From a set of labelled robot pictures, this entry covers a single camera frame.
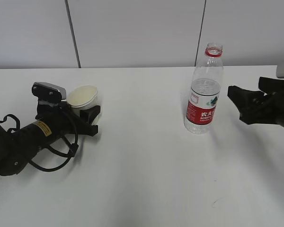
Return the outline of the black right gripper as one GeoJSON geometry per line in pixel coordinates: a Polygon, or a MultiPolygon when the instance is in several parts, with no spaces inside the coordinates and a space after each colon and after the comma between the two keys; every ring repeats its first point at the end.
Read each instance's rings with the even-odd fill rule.
{"type": "Polygon", "coordinates": [[[248,125],[284,125],[284,79],[260,77],[258,88],[228,87],[227,96],[240,111],[240,120],[248,125]]]}

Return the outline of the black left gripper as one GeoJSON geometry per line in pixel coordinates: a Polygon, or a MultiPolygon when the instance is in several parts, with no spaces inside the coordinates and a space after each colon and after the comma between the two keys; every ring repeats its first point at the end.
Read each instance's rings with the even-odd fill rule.
{"type": "Polygon", "coordinates": [[[93,137],[98,133],[100,106],[96,105],[90,109],[80,110],[77,116],[69,104],[60,102],[51,104],[38,102],[36,120],[46,124],[55,135],[78,134],[93,137]]]}

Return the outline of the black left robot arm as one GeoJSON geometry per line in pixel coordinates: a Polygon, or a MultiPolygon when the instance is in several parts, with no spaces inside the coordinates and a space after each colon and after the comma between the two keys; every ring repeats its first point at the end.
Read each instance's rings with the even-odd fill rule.
{"type": "Polygon", "coordinates": [[[43,172],[63,168],[77,153],[79,135],[93,137],[98,133],[92,122],[100,111],[96,105],[76,115],[66,102],[38,104],[36,121],[23,128],[15,115],[6,115],[0,121],[0,175],[19,174],[27,164],[43,172]],[[41,167],[32,159],[43,149],[66,160],[54,168],[41,167]]]}

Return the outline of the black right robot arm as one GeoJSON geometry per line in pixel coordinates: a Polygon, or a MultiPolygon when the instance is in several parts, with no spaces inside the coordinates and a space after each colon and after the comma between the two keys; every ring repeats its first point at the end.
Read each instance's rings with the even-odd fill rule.
{"type": "Polygon", "coordinates": [[[228,87],[228,98],[235,104],[240,120],[247,125],[275,124],[284,127],[284,79],[260,77],[259,91],[228,87]]]}

